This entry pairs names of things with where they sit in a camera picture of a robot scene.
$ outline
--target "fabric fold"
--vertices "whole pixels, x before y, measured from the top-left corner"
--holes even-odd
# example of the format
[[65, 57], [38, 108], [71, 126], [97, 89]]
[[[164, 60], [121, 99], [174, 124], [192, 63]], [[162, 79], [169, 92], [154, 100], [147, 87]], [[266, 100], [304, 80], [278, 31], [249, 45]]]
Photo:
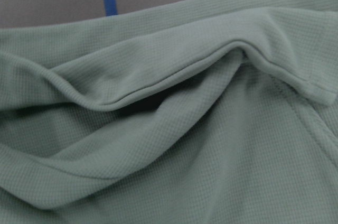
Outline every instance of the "fabric fold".
[[[244, 63], [332, 105], [337, 36], [332, 0], [185, 0], [75, 23], [0, 29], [0, 187], [38, 209], [56, 209], [141, 171], [208, 114]], [[4, 143], [26, 140], [6, 115], [54, 105], [65, 106], [63, 116], [74, 106], [117, 119], [53, 134], [51, 111], [51, 141], [57, 135], [67, 147], [60, 140], [43, 156]]]

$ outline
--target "waffle knit fabric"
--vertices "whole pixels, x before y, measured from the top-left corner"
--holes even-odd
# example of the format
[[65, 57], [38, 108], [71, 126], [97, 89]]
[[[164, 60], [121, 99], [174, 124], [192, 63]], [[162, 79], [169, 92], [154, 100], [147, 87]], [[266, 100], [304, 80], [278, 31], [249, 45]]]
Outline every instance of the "waffle knit fabric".
[[1, 224], [338, 223], [338, 0], [0, 29]]

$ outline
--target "seam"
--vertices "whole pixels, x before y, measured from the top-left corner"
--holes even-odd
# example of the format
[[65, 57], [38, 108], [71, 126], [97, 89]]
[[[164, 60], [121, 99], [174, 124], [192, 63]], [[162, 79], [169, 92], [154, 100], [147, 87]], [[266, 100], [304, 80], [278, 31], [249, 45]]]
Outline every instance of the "seam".
[[[273, 82], [274, 87], [278, 90], [278, 92], [280, 93], [280, 95], [286, 100], [286, 102], [289, 104], [289, 106], [291, 107], [292, 111], [296, 114], [296, 116], [298, 117], [298, 119], [301, 121], [303, 127], [306, 129], [306, 131], [309, 133], [309, 135], [311, 136], [311, 138], [313, 139], [313, 141], [317, 144], [317, 146], [319, 146], [320, 150], [325, 154], [325, 156], [330, 160], [330, 162], [338, 169], [338, 165], [336, 164], [336, 162], [330, 157], [329, 153], [321, 146], [320, 142], [318, 141], [318, 139], [316, 138], [315, 135], [313, 135], [313, 133], [311, 132], [311, 130], [308, 128], [308, 126], [306, 126], [306, 124], [304, 123], [302, 117], [300, 116], [300, 114], [295, 110], [295, 108], [293, 107], [293, 105], [289, 102], [288, 98], [286, 97], [286, 94], [284, 93], [284, 91], [279, 87], [279, 83], [277, 83], [275, 77], [270, 76], [270, 79]], [[331, 138], [331, 135], [327, 132], [326, 128], [324, 128], [323, 126], [320, 125], [321, 130], [325, 133], [325, 135], [329, 138]]]
[[[313, 112], [318, 116], [318, 117], [317, 116], [313, 116], [313, 117], [315, 118], [316, 121], [318, 121], [319, 124], [324, 124], [325, 125], [325, 126], [322, 126], [322, 129], [327, 133], [327, 135], [330, 138], [332, 137], [332, 135], [337, 138], [337, 136], [329, 128], [329, 126], [327, 125], [327, 123], [325, 122], [325, 120], [322, 118], [322, 116], [315, 110], [315, 108], [313, 107], [313, 105], [307, 99], [305, 99], [305, 100], [302, 99], [301, 101], [305, 102], [307, 105], [309, 105], [312, 108]], [[336, 139], [332, 140], [333, 144], [338, 148], [338, 145], [337, 145], [336, 141], [337, 141]]]
[[230, 41], [229, 43], [227, 43], [227, 44], [222, 45], [221, 47], [218, 47], [218, 48], [215, 49], [214, 51], [208, 53], [208, 56], [206, 56], [206, 57], [204, 57], [204, 58], [201, 58], [201, 59], [199, 59], [199, 60], [197, 60], [197, 61], [194, 61], [193, 63], [187, 65], [186, 67], [183, 67], [183, 68], [179, 69], [178, 71], [173, 72], [172, 74], [169, 74], [169, 75], [165, 76], [164, 78], [158, 80], [158, 81], [155, 82], [155, 83], [151, 83], [151, 84], [149, 84], [149, 85], [146, 85], [146, 86], [143, 86], [143, 87], [141, 87], [141, 88], [139, 88], [139, 89], [136, 89], [136, 90], [134, 90], [134, 91], [132, 91], [132, 92], [129, 92], [129, 93], [127, 93], [127, 94], [124, 94], [122, 97], [120, 97], [120, 98], [118, 98], [118, 99], [116, 99], [116, 100], [114, 100], [114, 101], [103, 102], [103, 103], [100, 103], [100, 104], [101, 104], [101, 105], [111, 105], [111, 104], [114, 104], [114, 103], [116, 103], [116, 102], [118, 102], [118, 101], [120, 101], [120, 100], [126, 98], [127, 96], [129, 96], [129, 95], [131, 95], [131, 94], [134, 94], [134, 93], [139, 92], [139, 91], [141, 91], [141, 90], [144, 90], [144, 89], [147, 89], [147, 88], [156, 86], [157, 84], [160, 84], [162, 81], [166, 80], [167, 78], [173, 77], [173, 76], [175, 76], [175, 74], [177, 74], [177, 73], [179, 73], [179, 72], [181, 72], [181, 71], [183, 71], [183, 70], [187, 70], [189, 67], [194, 66], [196, 63], [199, 63], [199, 62], [201, 62], [201, 61], [203, 61], [203, 60], [208, 59], [209, 57], [211, 57], [211, 55], [213, 55], [213, 54], [216, 53], [217, 51], [223, 49], [225, 46], [227, 46], [227, 45], [229, 45], [229, 44], [231, 44], [231, 43], [233, 43], [233, 42], [237, 42], [237, 41], [238, 41], [238, 42], [245, 43], [245, 44], [251, 46], [252, 48], [254, 48], [254, 49], [261, 55], [261, 57], [262, 57], [264, 60], [266, 60], [266, 61], [269, 62], [270, 64], [273, 64], [274, 66], [277, 66], [277, 67], [279, 67], [279, 68], [282, 68], [284, 71], [286, 71], [286, 72], [289, 73], [290, 75], [294, 76], [295, 78], [300, 79], [300, 80], [302, 80], [302, 81], [304, 81], [304, 82], [306, 82], [306, 83], [309, 83], [309, 84], [311, 84], [311, 85], [313, 85], [313, 86], [316, 86], [316, 87], [318, 87], [318, 88], [320, 88], [320, 89], [323, 89], [324, 91], [328, 91], [328, 92], [337, 94], [336, 91], [334, 91], [334, 90], [324, 88], [323, 86], [320, 86], [320, 85], [318, 85], [318, 84], [316, 84], [316, 83], [310, 81], [310, 78], [311, 78], [311, 75], [312, 75], [312, 71], [313, 71], [313, 66], [311, 67], [310, 77], [307, 78], [307, 79], [304, 79], [304, 78], [302, 78], [302, 77], [300, 77], [300, 76], [298, 76], [298, 75], [295, 75], [295, 74], [291, 73], [290, 71], [286, 70], [284, 67], [280, 66], [279, 64], [276, 64], [276, 63], [274, 63], [274, 62], [268, 60], [268, 59], [264, 56], [264, 53], [261, 52], [258, 48], [256, 48], [256, 47], [255, 47], [253, 44], [251, 44], [250, 42], [247, 42], [247, 41], [244, 41], [244, 40], [241, 40], [241, 39], [238, 39], [238, 40], [235, 39], [235, 40], [231, 40], [231, 41]]

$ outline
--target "stitching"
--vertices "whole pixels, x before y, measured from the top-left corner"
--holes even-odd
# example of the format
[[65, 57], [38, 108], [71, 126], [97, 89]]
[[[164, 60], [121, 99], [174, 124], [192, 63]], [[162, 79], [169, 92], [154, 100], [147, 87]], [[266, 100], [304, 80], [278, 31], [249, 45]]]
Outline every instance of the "stitching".
[[[264, 53], [263, 53], [262, 51], [260, 51], [254, 44], [252, 44], [252, 43], [250, 43], [250, 42], [248, 42], [248, 41], [241, 40], [241, 39], [239, 39], [239, 40], [238, 40], [238, 39], [234, 39], [234, 40], [231, 40], [230, 42], [228, 42], [228, 43], [226, 43], [226, 44], [221, 45], [220, 47], [218, 47], [217, 49], [215, 49], [215, 50], [212, 51], [212, 52], [207, 52], [208, 56], [206, 56], [206, 57], [204, 57], [204, 58], [201, 58], [201, 59], [198, 59], [198, 61], [192, 62], [192, 63], [189, 64], [188, 66], [186, 66], [186, 67], [184, 67], [184, 68], [181, 68], [181, 69], [178, 70], [177, 72], [175, 72], [175, 73], [173, 73], [173, 74], [171, 74], [171, 75], [169, 75], [169, 76], [166, 76], [164, 79], [161, 79], [160, 81], [158, 81], [158, 82], [156, 82], [156, 83], [153, 83], [153, 84], [151, 84], [150, 86], [144, 86], [144, 87], [142, 87], [141, 89], [137, 89], [137, 90], [135, 90], [135, 91], [133, 91], [133, 92], [131, 92], [131, 93], [128, 93], [128, 94], [124, 95], [123, 97], [119, 98], [118, 100], [115, 100], [115, 101], [112, 101], [112, 102], [109, 102], [109, 103], [103, 103], [103, 104], [100, 104], [100, 105], [114, 104], [114, 103], [116, 103], [117, 101], [120, 101], [121, 99], [124, 99], [126, 96], [129, 96], [130, 94], [132, 94], [132, 93], [134, 93], [134, 92], [138, 92], [138, 91], [140, 91], [140, 90], [142, 90], [142, 89], [146, 89], [146, 88], [149, 88], [149, 87], [153, 87], [153, 86], [155, 86], [155, 85], [157, 85], [157, 84], [160, 84], [160, 83], [161, 83], [163, 80], [165, 80], [166, 78], [173, 77], [175, 74], [179, 73], [180, 71], [188, 70], [189, 67], [192, 67], [192, 66], [194, 66], [194, 65], [197, 64], [197, 63], [201, 63], [203, 60], [210, 59], [210, 57], [216, 57], [215, 54], [216, 54], [219, 50], [224, 49], [227, 45], [229, 45], [229, 44], [231, 44], [231, 43], [233, 43], [233, 42], [244, 43], [244, 44], [250, 46], [252, 49], [256, 50], [256, 51], [260, 54], [261, 58], [263, 58], [263, 59], [264, 59], [265, 61], [267, 61], [269, 64], [271, 64], [271, 65], [273, 64], [274, 66], [277, 66], [277, 67], [283, 69], [285, 72], [287, 72], [287, 73], [293, 75], [294, 77], [300, 79], [301, 81], [306, 82], [306, 83], [310, 83], [310, 84], [312, 84], [312, 85], [314, 85], [314, 86], [317, 86], [317, 87], [319, 87], [319, 88], [321, 88], [321, 89], [324, 89], [324, 90], [326, 90], [326, 91], [330, 91], [330, 90], [328, 90], [328, 89], [325, 89], [325, 88], [322, 88], [321, 86], [316, 85], [316, 84], [313, 83], [313, 82], [309, 82], [308, 79], [303, 79], [303, 78], [301, 78], [301, 77], [299, 77], [299, 76], [297, 76], [297, 75], [294, 75], [293, 73], [289, 72], [288, 70], [286, 70], [285, 68], [281, 67], [280, 65], [275, 64], [274, 62], [268, 60], [268, 59], [264, 56]], [[28, 63], [28, 66], [30, 66], [31, 68], [34, 68], [36, 65], [33, 64], [33, 63], [32, 63], [32, 64], [29, 64], [29, 63]], [[46, 75], [44, 75], [44, 77], [47, 78], [47, 79], [48, 79], [48, 80], [49, 80], [56, 88], [58, 88], [58, 84], [55, 84], [55, 82], [59, 82], [59, 81], [62, 81], [62, 80], [60, 80], [59, 78], [57, 78], [56, 80], [53, 80], [53, 79], [51, 80], [51, 78], [55, 77], [54, 72], [52, 72], [52, 71], [50, 71], [50, 70], [46, 70], [46, 72], [47, 72], [47, 73], [46, 73], [46, 74], [47, 74], [47, 77], [46, 77]], [[54, 167], [54, 166], [50, 166], [50, 165], [45, 164], [45, 163], [42, 163], [42, 162], [40, 162], [40, 161], [38, 161], [38, 160], [36, 160], [36, 159], [34, 159], [34, 158], [30, 158], [29, 156], [26, 156], [26, 158], [29, 158], [29, 159], [33, 160], [34, 162], [39, 163], [40, 165], [43, 165], [43, 166], [45, 166], [45, 167], [49, 167], [49, 168], [51, 168], [51, 169], [58, 170], [58, 171], [60, 171], [60, 172], [67, 173], [67, 174], [70, 174], [70, 175], [73, 175], [73, 176], [76, 176], [76, 177], [89, 178], [89, 179], [96, 179], [96, 180], [112, 180], [112, 179], [118, 179], [118, 178], [120, 178], [120, 177], [114, 177], [114, 178], [98, 178], [98, 177], [93, 177], [93, 176], [78, 175], [78, 174], [75, 174], [75, 173], [72, 173], [72, 172], [67, 172], [66, 170], [59, 169], [59, 168]]]
[[133, 91], [127, 93], [127, 94], [124, 94], [122, 97], [120, 97], [120, 98], [118, 98], [118, 99], [116, 99], [116, 100], [109, 101], [109, 102], [102, 102], [102, 103], [100, 103], [100, 105], [111, 105], [111, 104], [114, 104], [114, 103], [116, 103], [116, 102], [118, 102], [118, 101], [120, 101], [120, 100], [126, 98], [127, 96], [129, 96], [129, 95], [131, 95], [131, 94], [134, 94], [134, 93], [139, 92], [139, 91], [141, 91], [141, 90], [144, 90], [144, 89], [147, 89], [147, 88], [150, 88], [150, 87], [154, 87], [154, 86], [156, 86], [156, 85], [159, 85], [160, 83], [162, 83], [162, 81], [166, 80], [167, 78], [173, 77], [173, 76], [175, 76], [176, 74], [180, 73], [181, 71], [187, 70], [189, 67], [194, 66], [195, 64], [197, 64], [197, 63], [199, 63], [199, 62], [202, 62], [203, 60], [209, 59], [209, 57], [212, 57], [212, 55], [213, 55], [214, 53], [218, 52], [219, 50], [223, 49], [224, 47], [226, 47], [227, 45], [230, 45], [230, 44], [233, 43], [233, 42], [242, 42], [242, 43], [245, 43], [245, 44], [251, 46], [252, 48], [254, 48], [254, 49], [261, 55], [261, 57], [262, 57], [264, 60], [266, 60], [266, 61], [269, 62], [270, 64], [273, 64], [274, 66], [277, 66], [277, 67], [279, 67], [279, 68], [282, 68], [284, 71], [286, 71], [286, 72], [289, 73], [290, 75], [294, 76], [295, 78], [298, 78], [298, 79], [300, 79], [301, 81], [303, 81], [303, 82], [305, 82], [305, 83], [309, 83], [309, 84], [311, 84], [311, 85], [313, 85], [313, 86], [316, 86], [316, 87], [318, 87], [318, 88], [320, 88], [320, 89], [323, 89], [324, 91], [327, 91], [327, 92], [331, 92], [331, 93], [337, 94], [337, 92], [336, 92], [335, 90], [333, 90], [333, 89], [328, 89], [328, 88], [326, 88], [326, 87], [323, 87], [323, 86], [321, 86], [321, 85], [318, 85], [318, 84], [315, 83], [315, 82], [311, 82], [311, 81], [310, 81], [311, 75], [312, 75], [312, 71], [313, 71], [313, 70], [312, 70], [312, 69], [313, 69], [313, 66], [311, 67], [310, 77], [308, 77], [307, 79], [304, 79], [304, 78], [302, 78], [302, 77], [300, 77], [300, 76], [298, 76], [298, 75], [295, 75], [295, 74], [291, 73], [290, 71], [286, 70], [284, 67], [280, 66], [279, 64], [276, 64], [275, 62], [272, 62], [272, 61], [268, 60], [268, 59], [264, 56], [264, 53], [261, 52], [255, 45], [251, 44], [250, 42], [244, 41], [244, 40], [241, 40], [241, 39], [234, 39], [234, 40], [231, 40], [229, 43], [223, 44], [222, 46], [218, 47], [217, 49], [215, 49], [215, 50], [212, 51], [212, 52], [207, 52], [208, 55], [207, 55], [206, 57], [201, 58], [201, 59], [198, 59], [197, 61], [192, 62], [191, 64], [187, 65], [186, 67], [183, 67], [183, 68], [179, 69], [178, 71], [173, 72], [172, 74], [169, 74], [169, 75], [165, 76], [164, 78], [158, 80], [158, 81], [155, 82], [155, 83], [151, 83], [151, 84], [148, 84], [148, 85], [146, 85], [146, 86], [143, 86], [143, 87], [141, 87], [141, 88], [139, 88], [139, 89], [133, 90]]
[[310, 102], [306, 99], [306, 98], [302, 98], [297, 92], [296, 92], [296, 95], [294, 95], [299, 101], [301, 101], [302, 103], [304, 103], [305, 105], [307, 106], [310, 106], [312, 108], [311, 110], [311, 113], [309, 113], [315, 120], [316, 122], [321, 126], [321, 124], [324, 124], [325, 126], [321, 126], [321, 129], [323, 131], [325, 131], [326, 135], [329, 137], [329, 138], [334, 138], [332, 139], [332, 143], [338, 147], [338, 145], [336, 144], [336, 136], [335, 134], [333, 133], [332, 130], [329, 129], [327, 123], [321, 118], [321, 116], [319, 115], [318, 112], [316, 112], [316, 110], [314, 109], [314, 107], [310, 104]]
[[[309, 133], [309, 135], [311, 136], [311, 138], [314, 140], [314, 142], [319, 146], [319, 148], [321, 149], [321, 151], [325, 154], [325, 156], [330, 160], [330, 162], [338, 169], [338, 165], [336, 164], [336, 162], [330, 157], [329, 153], [321, 146], [320, 142], [318, 141], [318, 139], [315, 137], [315, 135], [313, 135], [313, 133], [311, 132], [311, 130], [306, 126], [306, 124], [304, 123], [302, 117], [299, 115], [299, 113], [294, 109], [293, 105], [289, 102], [288, 98], [286, 97], [286, 94], [284, 94], [284, 91], [279, 87], [279, 83], [277, 83], [275, 77], [270, 76], [270, 79], [273, 82], [273, 85], [275, 86], [275, 88], [278, 90], [278, 92], [283, 96], [283, 98], [286, 100], [286, 102], [290, 105], [291, 109], [293, 110], [293, 112], [296, 114], [296, 116], [298, 117], [298, 119], [301, 121], [302, 125], [304, 126], [304, 128], [306, 129], [306, 131]], [[326, 134], [327, 137], [331, 138], [331, 135], [327, 133], [326, 128], [324, 128], [323, 126], [320, 126], [322, 131]]]

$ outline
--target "textured fabric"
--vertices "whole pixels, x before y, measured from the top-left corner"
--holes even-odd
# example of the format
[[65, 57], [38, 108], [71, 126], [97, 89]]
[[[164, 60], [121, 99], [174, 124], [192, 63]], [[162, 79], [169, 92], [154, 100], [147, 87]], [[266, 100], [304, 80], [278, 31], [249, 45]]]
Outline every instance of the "textured fabric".
[[0, 29], [0, 223], [338, 223], [338, 0]]

